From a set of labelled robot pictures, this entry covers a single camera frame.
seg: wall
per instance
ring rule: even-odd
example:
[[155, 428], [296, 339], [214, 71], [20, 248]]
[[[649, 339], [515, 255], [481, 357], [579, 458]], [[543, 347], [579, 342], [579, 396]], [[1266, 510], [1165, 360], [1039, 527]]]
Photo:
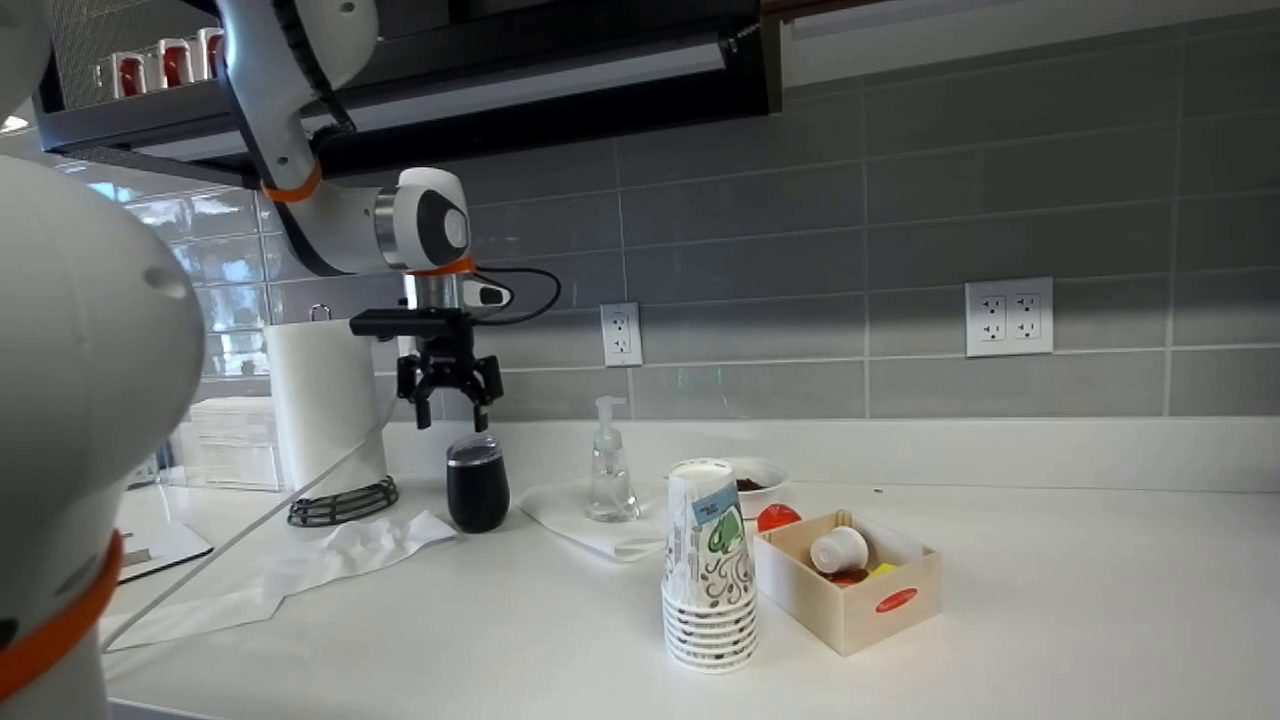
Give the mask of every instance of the wall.
[[[1249, 15], [456, 165], [481, 261], [566, 279], [485, 331], [496, 416], [579, 421], [598, 390], [636, 421], [1280, 416], [1275, 75], [1280, 15]], [[263, 234], [266, 320], [400, 296]], [[1055, 279], [1055, 357], [962, 360], [961, 286], [998, 275]], [[608, 298], [642, 306], [642, 368], [598, 365]]]

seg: electrical outlet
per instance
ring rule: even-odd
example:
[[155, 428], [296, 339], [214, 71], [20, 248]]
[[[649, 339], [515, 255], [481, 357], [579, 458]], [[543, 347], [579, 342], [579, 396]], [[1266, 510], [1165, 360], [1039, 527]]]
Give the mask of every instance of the electrical outlet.
[[962, 283], [967, 357], [1051, 353], [1051, 279]]
[[636, 303], [598, 303], [598, 339], [604, 365], [642, 365], [641, 353], [641, 306]]

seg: small box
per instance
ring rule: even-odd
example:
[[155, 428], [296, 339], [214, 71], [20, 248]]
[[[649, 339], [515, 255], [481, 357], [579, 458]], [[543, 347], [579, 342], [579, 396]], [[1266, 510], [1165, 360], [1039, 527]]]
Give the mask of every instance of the small box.
[[[887, 559], [895, 573], [859, 582], [831, 582], [818, 576], [808, 563], [808, 543], [839, 525], [868, 534], [871, 568]], [[940, 557], [892, 527], [850, 521], [846, 510], [763, 530], [757, 539], [757, 573], [761, 591], [839, 654], [879, 642], [945, 606]]]

